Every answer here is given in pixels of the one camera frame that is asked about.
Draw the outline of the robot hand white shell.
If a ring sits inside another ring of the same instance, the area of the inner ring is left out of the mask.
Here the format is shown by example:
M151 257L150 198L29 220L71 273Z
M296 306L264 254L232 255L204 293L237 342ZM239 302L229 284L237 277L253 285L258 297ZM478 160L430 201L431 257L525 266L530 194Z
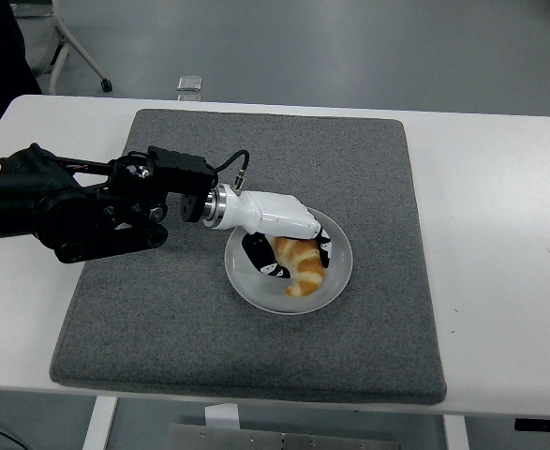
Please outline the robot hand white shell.
M311 241L324 268L329 267L332 243L312 213L291 195L263 191L235 193L226 184L217 186L217 230L240 227L246 231L242 247L253 266L276 278L289 278L290 270L275 258L269 237Z

